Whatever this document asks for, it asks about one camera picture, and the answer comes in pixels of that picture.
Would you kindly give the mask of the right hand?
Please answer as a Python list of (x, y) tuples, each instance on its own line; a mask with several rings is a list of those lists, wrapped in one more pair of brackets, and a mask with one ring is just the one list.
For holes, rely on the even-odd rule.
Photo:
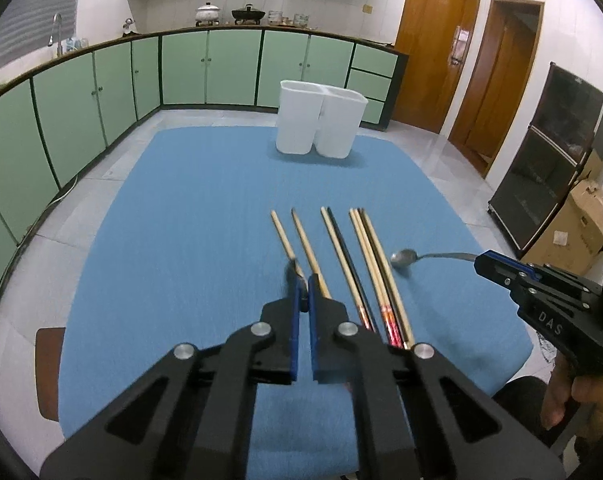
[(594, 410), (582, 430), (585, 438), (597, 440), (603, 434), (603, 376), (577, 376), (561, 352), (556, 353), (553, 372), (541, 408), (544, 429), (557, 426), (564, 418), (567, 402), (593, 404)]

